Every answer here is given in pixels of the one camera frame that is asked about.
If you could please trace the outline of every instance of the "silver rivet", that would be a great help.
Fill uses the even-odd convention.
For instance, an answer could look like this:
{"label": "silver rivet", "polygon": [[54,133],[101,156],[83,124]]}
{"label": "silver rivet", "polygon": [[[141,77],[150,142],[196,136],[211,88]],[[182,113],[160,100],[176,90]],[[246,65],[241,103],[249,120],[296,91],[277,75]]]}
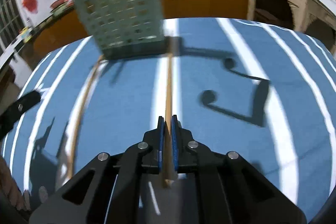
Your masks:
{"label": "silver rivet", "polygon": [[138,143],[138,148],[139,149],[146,149],[148,147],[148,143],[147,142],[140,142]]}
{"label": "silver rivet", "polygon": [[104,161],[104,160],[107,160],[108,157],[109,155],[107,155],[107,153],[100,153],[98,155],[98,160]]}
{"label": "silver rivet", "polygon": [[198,147],[198,142],[190,141],[190,142],[188,142],[188,146],[190,148],[197,148]]}
{"label": "silver rivet", "polygon": [[227,155],[230,159],[237,159],[239,157],[239,154],[236,151],[230,151]]}

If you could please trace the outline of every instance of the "table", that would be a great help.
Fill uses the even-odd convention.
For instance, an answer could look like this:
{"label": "table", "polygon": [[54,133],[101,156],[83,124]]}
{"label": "table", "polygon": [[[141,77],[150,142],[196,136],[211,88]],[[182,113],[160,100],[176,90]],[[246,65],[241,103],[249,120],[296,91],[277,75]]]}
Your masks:
{"label": "table", "polygon": [[[335,186],[331,54],[304,34],[244,20],[183,18],[166,20],[165,27],[181,37],[172,60],[172,109],[182,127],[215,152],[239,152],[311,220]],[[24,87],[23,94],[39,88],[44,98],[8,134],[2,154],[19,188],[31,192],[32,207],[40,203],[41,186],[52,194],[64,183],[73,117],[99,55],[92,37],[73,42],[47,55]],[[75,172],[102,151],[124,152],[156,128],[165,113],[167,68],[165,56],[100,65]]]}

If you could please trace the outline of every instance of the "window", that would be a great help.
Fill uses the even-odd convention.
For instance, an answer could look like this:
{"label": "window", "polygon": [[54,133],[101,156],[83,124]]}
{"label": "window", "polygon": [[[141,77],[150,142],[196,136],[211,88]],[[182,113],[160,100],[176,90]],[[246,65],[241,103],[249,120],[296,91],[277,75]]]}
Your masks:
{"label": "window", "polygon": [[0,37],[7,47],[24,28],[15,0],[0,0]]}

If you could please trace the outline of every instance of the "blue tablecloth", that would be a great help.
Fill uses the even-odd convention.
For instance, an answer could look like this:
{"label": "blue tablecloth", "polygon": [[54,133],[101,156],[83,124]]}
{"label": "blue tablecloth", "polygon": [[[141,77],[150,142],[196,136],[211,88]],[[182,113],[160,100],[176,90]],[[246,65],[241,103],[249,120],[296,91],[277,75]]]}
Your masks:
{"label": "blue tablecloth", "polygon": [[[185,18],[166,20],[166,28],[182,38],[172,98],[182,127],[215,152],[239,152],[311,220],[336,177],[336,63],[328,50],[304,34],[244,20]],[[24,87],[23,94],[37,88],[44,99],[8,134],[2,154],[32,196],[41,185],[53,193],[67,171],[62,154],[99,55],[92,37],[74,42],[47,55]],[[102,151],[124,152],[156,127],[166,75],[164,56],[100,65],[75,172]]]}

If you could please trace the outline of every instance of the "green object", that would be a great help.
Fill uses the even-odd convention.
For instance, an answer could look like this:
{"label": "green object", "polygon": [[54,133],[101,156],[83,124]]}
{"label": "green object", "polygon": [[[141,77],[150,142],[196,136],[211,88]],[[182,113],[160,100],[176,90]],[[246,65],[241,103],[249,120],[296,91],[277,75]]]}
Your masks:
{"label": "green object", "polygon": [[161,0],[75,0],[75,8],[108,59],[166,51]]}

